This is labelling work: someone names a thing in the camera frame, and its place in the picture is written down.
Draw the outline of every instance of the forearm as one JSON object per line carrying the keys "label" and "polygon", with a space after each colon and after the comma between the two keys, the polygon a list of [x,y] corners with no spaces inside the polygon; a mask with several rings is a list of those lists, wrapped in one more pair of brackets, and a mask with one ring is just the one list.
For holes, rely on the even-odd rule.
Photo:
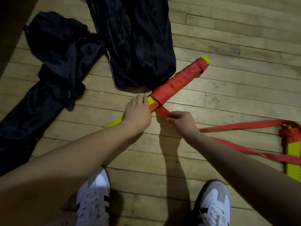
{"label": "forearm", "polygon": [[0,177],[1,206],[5,206],[2,216],[12,217],[16,225],[43,223],[119,145],[135,135],[133,127],[121,122],[55,149]]}
{"label": "forearm", "polygon": [[300,182],[201,133],[185,140],[270,223],[299,224]]}

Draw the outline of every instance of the hand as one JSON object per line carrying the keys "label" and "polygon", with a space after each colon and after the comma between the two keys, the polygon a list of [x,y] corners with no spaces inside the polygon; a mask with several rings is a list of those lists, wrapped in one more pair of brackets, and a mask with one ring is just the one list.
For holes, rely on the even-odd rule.
{"label": "hand", "polygon": [[200,132],[190,112],[173,111],[169,113],[169,116],[167,121],[175,127],[184,139]]}
{"label": "hand", "polygon": [[137,98],[132,98],[126,106],[124,112],[124,123],[133,127],[136,134],[142,133],[151,124],[152,114],[148,104],[147,94],[138,94]]}

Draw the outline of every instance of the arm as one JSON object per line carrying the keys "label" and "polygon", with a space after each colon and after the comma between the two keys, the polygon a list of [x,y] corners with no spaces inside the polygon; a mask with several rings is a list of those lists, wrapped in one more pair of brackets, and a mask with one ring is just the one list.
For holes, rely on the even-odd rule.
{"label": "arm", "polygon": [[197,129],[189,112],[171,112],[168,121],[227,182],[272,225],[299,225],[301,183]]}
{"label": "arm", "polygon": [[0,222],[42,225],[121,144],[151,123],[147,95],[127,104],[119,124],[55,149],[0,177]]}

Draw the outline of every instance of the sneaker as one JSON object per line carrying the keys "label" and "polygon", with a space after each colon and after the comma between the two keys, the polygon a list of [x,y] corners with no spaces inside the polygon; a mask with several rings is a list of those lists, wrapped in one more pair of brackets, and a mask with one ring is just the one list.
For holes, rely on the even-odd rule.
{"label": "sneaker", "polygon": [[100,167],[77,192],[76,226],[108,226],[109,195],[109,179]]}
{"label": "sneaker", "polygon": [[228,226],[230,212],[230,195],[226,185],[219,180],[209,180],[195,201],[192,225]]}

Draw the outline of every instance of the left hand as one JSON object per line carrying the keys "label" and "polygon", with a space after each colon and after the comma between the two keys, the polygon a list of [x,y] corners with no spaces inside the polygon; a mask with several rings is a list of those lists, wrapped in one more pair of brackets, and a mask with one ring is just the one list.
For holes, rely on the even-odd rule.
{"label": "left hand", "polygon": [[123,122],[134,128],[136,133],[144,132],[151,124],[152,114],[149,109],[148,96],[138,94],[126,106]]}

